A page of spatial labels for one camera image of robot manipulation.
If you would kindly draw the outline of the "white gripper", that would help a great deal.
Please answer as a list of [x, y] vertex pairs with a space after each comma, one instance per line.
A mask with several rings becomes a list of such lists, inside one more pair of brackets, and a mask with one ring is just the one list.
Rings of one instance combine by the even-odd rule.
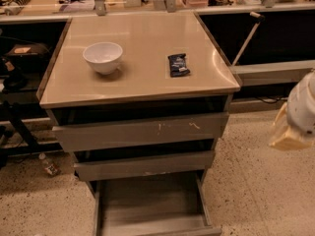
[[272, 125], [269, 146], [277, 150], [311, 148], [315, 144], [315, 72], [290, 92]]

